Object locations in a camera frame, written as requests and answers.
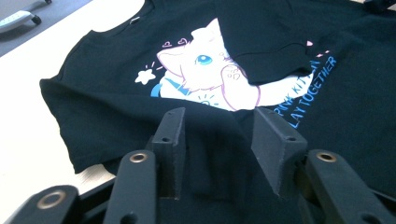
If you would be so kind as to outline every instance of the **black fabric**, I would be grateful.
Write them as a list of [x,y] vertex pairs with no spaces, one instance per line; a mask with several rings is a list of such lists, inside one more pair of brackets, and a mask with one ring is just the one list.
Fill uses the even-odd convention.
[[290,1],[219,0],[217,13],[224,43],[250,84],[310,73],[307,39]]
[[[369,186],[396,196],[396,13],[371,15],[341,0],[147,1],[133,20],[88,33],[60,73],[40,81],[76,173],[103,163],[115,174],[124,154],[146,146],[166,111],[186,107],[182,197],[160,201],[162,223],[300,222],[295,200],[275,196],[250,150],[252,110],[154,94],[171,71],[154,56],[184,46],[191,31],[215,18],[249,83],[312,78],[297,79],[293,91],[308,87],[302,96],[267,106],[309,149],[339,153]],[[143,83],[137,74],[149,69],[156,76]]]

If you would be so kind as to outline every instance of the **cat's blue eye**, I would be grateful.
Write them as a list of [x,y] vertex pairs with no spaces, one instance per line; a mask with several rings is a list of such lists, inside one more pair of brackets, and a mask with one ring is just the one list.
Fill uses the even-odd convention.
[[212,58],[206,55],[200,55],[197,57],[197,59],[195,60],[197,63],[199,63],[200,65],[207,65],[213,62]]

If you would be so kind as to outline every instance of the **white cartoon cat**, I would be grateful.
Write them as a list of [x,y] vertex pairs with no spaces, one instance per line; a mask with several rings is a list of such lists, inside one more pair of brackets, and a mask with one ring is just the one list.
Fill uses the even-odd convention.
[[205,28],[194,30],[191,35],[193,40],[190,43],[164,49],[157,54],[166,68],[156,87],[161,97],[235,111],[259,105],[277,105],[307,93],[312,75],[289,76],[260,86],[249,85],[244,70],[224,48],[217,19]]

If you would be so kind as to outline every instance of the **t-shirt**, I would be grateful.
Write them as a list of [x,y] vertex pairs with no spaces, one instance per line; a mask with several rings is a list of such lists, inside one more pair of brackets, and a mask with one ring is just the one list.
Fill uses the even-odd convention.
[[250,149],[252,109],[395,195],[395,21],[341,0],[148,0],[83,36],[40,87],[76,173],[103,163],[115,174],[165,112],[186,108],[181,199],[160,200],[162,223],[297,223],[295,200],[275,196]]

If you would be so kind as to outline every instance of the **white table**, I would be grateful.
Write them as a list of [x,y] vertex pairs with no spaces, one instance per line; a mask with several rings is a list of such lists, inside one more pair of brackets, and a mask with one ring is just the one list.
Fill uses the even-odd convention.
[[103,32],[127,21],[143,3],[94,0],[0,58],[0,223],[43,189],[73,185],[84,193],[114,177],[100,165],[74,174],[39,80],[57,75],[67,53],[90,30]]

